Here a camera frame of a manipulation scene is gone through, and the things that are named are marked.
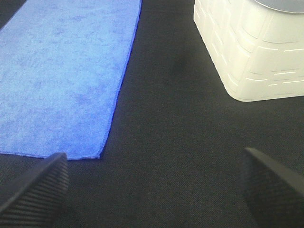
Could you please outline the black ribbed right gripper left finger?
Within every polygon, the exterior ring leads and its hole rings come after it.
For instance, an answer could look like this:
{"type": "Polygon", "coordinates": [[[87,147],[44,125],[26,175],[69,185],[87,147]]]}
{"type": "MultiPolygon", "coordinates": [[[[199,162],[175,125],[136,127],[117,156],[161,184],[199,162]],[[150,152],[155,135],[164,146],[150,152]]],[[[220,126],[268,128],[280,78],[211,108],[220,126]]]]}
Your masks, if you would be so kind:
{"type": "Polygon", "coordinates": [[[67,156],[54,153],[0,187],[2,228],[48,228],[69,187],[67,156]]]}

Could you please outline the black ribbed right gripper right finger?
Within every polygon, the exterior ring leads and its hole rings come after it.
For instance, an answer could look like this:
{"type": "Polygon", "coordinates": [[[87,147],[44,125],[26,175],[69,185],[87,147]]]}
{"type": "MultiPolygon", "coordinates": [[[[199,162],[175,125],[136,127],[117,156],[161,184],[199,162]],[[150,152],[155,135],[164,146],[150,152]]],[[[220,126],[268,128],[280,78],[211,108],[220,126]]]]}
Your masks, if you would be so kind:
{"type": "Polygon", "coordinates": [[[304,226],[304,177],[254,148],[244,148],[241,193],[260,228],[304,226]]]}

